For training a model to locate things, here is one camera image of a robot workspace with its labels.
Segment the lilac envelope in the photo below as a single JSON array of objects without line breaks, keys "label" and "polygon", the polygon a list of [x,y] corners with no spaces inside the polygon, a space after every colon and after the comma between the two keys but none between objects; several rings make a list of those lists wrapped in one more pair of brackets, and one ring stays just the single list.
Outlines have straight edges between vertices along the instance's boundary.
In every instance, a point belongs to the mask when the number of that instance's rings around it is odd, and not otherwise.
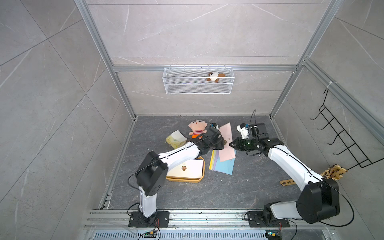
[{"label": "lilac envelope", "polygon": [[213,168],[213,170],[212,170],[212,171],[214,171],[214,170],[215,170],[215,167],[216,167],[216,164],[217,164],[217,161],[218,161],[218,160],[220,160],[220,158],[219,158],[219,151],[218,151],[218,150],[216,150],[215,163],[214,163],[214,168]]}]

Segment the pink envelope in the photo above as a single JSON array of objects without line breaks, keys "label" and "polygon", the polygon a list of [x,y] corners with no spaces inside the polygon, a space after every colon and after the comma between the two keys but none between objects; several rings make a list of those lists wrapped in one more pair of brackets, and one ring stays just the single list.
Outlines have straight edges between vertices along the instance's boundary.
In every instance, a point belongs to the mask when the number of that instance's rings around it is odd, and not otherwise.
[{"label": "pink envelope", "polygon": [[224,139],[224,149],[219,150],[220,162],[226,162],[236,157],[235,149],[230,147],[230,143],[233,141],[231,124],[227,123],[220,127],[221,135]]}]

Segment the yellow plastic storage tray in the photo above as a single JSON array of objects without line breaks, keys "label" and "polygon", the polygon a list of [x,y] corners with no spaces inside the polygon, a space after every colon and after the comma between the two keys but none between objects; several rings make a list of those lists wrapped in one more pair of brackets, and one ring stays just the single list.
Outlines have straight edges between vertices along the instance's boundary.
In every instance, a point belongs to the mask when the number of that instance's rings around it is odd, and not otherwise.
[{"label": "yellow plastic storage tray", "polygon": [[204,161],[203,166],[203,176],[200,179],[182,179],[182,178],[169,178],[166,176],[166,179],[170,182],[181,182],[181,183],[199,183],[205,176],[205,160],[202,157],[197,159],[202,159]]}]

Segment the cream white envelope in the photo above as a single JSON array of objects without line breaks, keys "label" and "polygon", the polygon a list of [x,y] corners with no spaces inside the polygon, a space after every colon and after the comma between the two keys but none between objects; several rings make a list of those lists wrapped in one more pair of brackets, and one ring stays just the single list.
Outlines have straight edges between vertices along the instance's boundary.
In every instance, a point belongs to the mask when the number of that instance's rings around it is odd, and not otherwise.
[{"label": "cream white envelope", "polygon": [[167,173],[169,178],[200,179],[203,176],[204,161],[202,159],[188,160],[179,164]]}]

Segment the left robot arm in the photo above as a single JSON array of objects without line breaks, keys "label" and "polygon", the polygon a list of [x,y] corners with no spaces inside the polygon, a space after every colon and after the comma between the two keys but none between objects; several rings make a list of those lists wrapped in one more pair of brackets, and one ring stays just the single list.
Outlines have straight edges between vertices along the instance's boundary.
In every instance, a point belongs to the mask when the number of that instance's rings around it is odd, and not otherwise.
[{"label": "left robot arm", "polygon": [[223,148],[224,138],[219,131],[219,126],[211,123],[206,133],[189,140],[182,147],[162,154],[149,152],[133,174],[140,191],[139,213],[142,217],[150,219],[156,216],[157,193],[163,186],[169,170],[188,160],[205,155],[210,150],[222,150]]}]

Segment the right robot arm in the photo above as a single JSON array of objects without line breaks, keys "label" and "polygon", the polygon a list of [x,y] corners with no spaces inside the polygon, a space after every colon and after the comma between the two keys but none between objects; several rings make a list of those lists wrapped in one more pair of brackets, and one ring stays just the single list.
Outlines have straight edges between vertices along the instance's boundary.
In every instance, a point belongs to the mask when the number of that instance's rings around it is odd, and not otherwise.
[{"label": "right robot arm", "polygon": [[300,219],[309,224],[334,217],[340,213],[339,187],[336,181],[324,179],[297,159],[277,138],[236,138],[230,146],[237,151],[259,151],[277,163],[296,183],[301,195],[296,201],[265,205],[265,220]]}]

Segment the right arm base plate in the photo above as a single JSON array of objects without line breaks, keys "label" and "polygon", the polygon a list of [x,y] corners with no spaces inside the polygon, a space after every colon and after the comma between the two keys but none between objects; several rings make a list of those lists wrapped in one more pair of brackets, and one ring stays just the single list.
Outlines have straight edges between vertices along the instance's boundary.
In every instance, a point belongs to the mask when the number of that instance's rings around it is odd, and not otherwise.
[{"label": "right arm base plate", "polygon": [[287,219],[274,219],[263,212],[246,212],[244,220],[251,228],[288,228],[290,223]]}]

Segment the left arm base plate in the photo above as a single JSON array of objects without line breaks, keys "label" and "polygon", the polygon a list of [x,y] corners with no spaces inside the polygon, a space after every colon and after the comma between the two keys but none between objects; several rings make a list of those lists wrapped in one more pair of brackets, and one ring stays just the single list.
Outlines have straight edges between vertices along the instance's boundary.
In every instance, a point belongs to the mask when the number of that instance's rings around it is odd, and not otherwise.
[{"label": "left arm base plate", "polygon": [[167,228],[169,226],[170,212],[157,211],[150,217],[146,218],[140,211],[132,212],[129,221],[129,227],[149,228],[159,227]]}]

